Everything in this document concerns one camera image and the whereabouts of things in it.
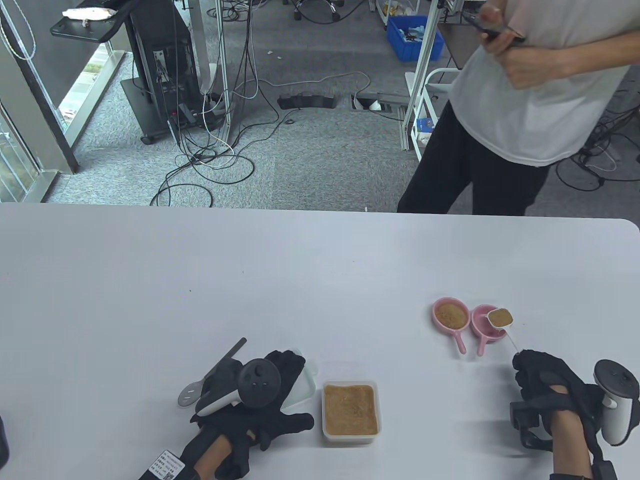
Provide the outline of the person's left hand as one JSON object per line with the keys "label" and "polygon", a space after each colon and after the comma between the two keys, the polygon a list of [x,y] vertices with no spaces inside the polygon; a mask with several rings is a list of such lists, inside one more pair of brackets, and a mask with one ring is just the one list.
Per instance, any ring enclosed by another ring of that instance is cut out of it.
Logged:
{"label": "person's left hand", "polygon": [[265,357],[279,372],[280,385],[272,402],[257,408],[245,403],[222,407],[211,414],[195,414],[190,422],[198,434],[182,451],[179,459],[198,472],[201,479],[236,480],[250,471],[250,450],[266,451],[283,436],[314,428],[310,413],[285,414],[282,405],[302,374],[306,359],[292,350],[274,350]]}

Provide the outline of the person's right hand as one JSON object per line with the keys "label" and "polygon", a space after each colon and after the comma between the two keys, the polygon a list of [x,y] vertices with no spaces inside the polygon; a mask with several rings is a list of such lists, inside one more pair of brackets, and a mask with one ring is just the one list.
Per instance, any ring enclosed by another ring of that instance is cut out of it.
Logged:
{"label": "person's right hand", "polygon": [[601,429],[601,388],[584,382],[564,360],[524,349],[514,355],[512,366],[522,399],[538,413],[549,434],[553,413],[565,410],[577,414],[585,425]]}

